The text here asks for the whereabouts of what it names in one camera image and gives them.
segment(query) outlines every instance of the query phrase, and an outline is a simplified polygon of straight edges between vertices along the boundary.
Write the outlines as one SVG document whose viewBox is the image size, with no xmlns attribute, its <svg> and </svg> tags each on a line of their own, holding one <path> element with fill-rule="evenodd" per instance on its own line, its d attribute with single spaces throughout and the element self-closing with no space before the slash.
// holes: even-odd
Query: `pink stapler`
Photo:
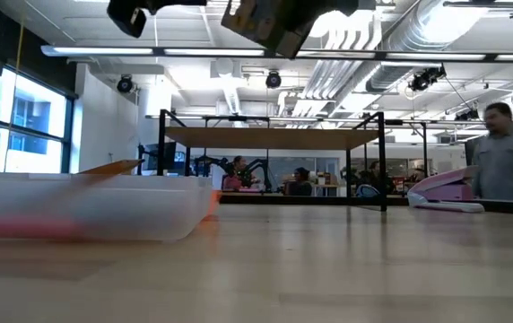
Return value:
<svg viewBox="0 0 513 323">
<path fill-rule="evenodd" d="M 477 166 L 468 166 L 461 170 L 452 170 L 436 176 L 428 177 L 414 185 L 408 191 L 410 207 L 433 210 L 458 211 L 466 213 L 484 212 L 483 206 L 477 203 L 442 202 L 471 201 L 474 194 L 470 185 L 465 183 L 478 171 Z"/>
</svg>

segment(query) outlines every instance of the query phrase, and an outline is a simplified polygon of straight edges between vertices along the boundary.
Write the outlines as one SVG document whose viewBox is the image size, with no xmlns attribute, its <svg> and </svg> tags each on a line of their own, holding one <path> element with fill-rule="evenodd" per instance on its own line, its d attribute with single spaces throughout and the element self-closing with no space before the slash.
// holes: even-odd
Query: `wooden shelf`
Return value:
<svg viewBox="0 0 513 323">
<path fill-rule="evenodd" d="M 377 139 L 378 131 L 167 127 L 165 135 L 191 148 L 344 150 Z"/>
</svg>

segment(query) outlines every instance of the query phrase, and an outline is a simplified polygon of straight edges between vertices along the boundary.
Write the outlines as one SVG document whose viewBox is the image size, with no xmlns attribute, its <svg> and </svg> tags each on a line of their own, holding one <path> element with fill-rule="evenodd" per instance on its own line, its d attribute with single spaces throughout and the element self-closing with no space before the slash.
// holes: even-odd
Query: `desk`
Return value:
<svg viewBox="0 0 513 323">
<path fill-rule="evenodd" d="M 338 189 L 340 186 L 335 184 L 312 184 L 313 189 L 313 196 L 318 196 L 318 190 L 320 189 L 321 196 L 330 196 L 328 194 L 330 192 L 330 188 L 336 188 Z"/>
<path fill-rule="evenodd" d="M 0 242 L 0 322 L 351 318 L 510 322 L 513 215 L 223 205 L 175 243 Z"/>
</svg>

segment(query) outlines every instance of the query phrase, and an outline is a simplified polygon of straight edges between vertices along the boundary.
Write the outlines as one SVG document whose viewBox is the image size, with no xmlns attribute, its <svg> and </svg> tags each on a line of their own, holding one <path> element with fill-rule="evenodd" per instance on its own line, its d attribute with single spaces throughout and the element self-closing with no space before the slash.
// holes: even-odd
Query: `gray shirt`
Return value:
<svg viewBox="0 0 513 323">
<path fill-rule="evenodd" d="M 475 149 L 480 167 L 474 193 L 484 199 L 513 200 L 513 127 L 508 135 L 485 137 Z"/>
</svg>

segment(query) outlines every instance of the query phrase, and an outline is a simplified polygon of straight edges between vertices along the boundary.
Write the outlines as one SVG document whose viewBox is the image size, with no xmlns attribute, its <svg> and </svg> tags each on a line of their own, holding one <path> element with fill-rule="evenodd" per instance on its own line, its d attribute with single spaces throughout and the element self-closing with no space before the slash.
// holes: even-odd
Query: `blurry container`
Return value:
<svg viewBox="0 0 513 323">
<path fill-rule="evenodd" d="M 179 240 L 211 194 L 196 177 L 0 173 L 0 238 Z"/>
</svg>

